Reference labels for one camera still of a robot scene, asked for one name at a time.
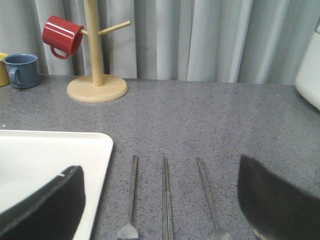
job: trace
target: white tray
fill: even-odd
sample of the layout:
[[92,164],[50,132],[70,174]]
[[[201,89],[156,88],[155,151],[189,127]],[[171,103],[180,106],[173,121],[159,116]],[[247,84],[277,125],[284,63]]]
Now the white tray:
[[89,240],[112,148],[102,133],[0,130],[0,213],[81,166],[85,208],[73,240]]

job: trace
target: metal utensil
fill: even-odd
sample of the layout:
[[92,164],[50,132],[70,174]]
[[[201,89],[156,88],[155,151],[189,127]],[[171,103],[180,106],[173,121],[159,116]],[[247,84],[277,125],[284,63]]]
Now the metal utensil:
[[128,209],[128,221],[127,223],[121,227],[118,231],[117,240],[139,240],[139,231],[134,226],[132,226],[132,212],[134,207],[134,198],[135,198],[135,186],[136,186],[136,175],[137,175],[137,167],[138,167],[138,156],[134,155],[132,157],[132,169],[131,169],[131,185],[130,185],[130,200],[129,200],[129,209]]
[[166,157],[162,158],[162,239],[174,239],[168,159]]
[[218,224],[217,214],[215,211],[215,202],[210,192],[208,177],[204,168],[204,164],[199,157],[196,158],[196,163],[199,167],[203,188],[206,194],[206,198],[207,198],[210,212],[213,219],[213,230],[210,232],[208,240],[233,240],[233,238],[229,235],[229,233],[226,230],[222,229]]

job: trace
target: gray curtain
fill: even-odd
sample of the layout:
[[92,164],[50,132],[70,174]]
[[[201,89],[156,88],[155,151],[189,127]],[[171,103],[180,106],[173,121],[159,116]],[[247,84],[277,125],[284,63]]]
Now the gray curtain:
[[[90,75],[88,39],[61,60],[41,34],[57,15],[86,29],[84,1],[0,0],[0,52],[33,53],[43,74]],[[295,83],[318,0],[97,0],[104,71],[121,78]]]

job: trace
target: white appliance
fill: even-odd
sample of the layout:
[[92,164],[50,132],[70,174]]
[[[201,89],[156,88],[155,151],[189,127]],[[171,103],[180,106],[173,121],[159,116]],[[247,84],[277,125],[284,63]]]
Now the white appliance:
[[298,92],[320,110],[320,19],[295,80]]

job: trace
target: gray countertop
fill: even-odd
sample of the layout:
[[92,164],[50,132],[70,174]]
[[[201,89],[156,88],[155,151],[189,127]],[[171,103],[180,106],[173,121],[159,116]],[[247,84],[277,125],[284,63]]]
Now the gray countertop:
[[320,112],[291,85],[127,79],[106,103],[66,94],[75,76],[41,75],[37,87],[0,87],[0,129],[98,132],[114,141],[92,232],[114,240],[126,223],[132,155],[139,156],[133,224],[162,239],[162,157],[168,158],[174,236],[205,239],[212,220],[196,157],[205,165],[221,226],[254,240],[237,198],[241,155],[320,197]]

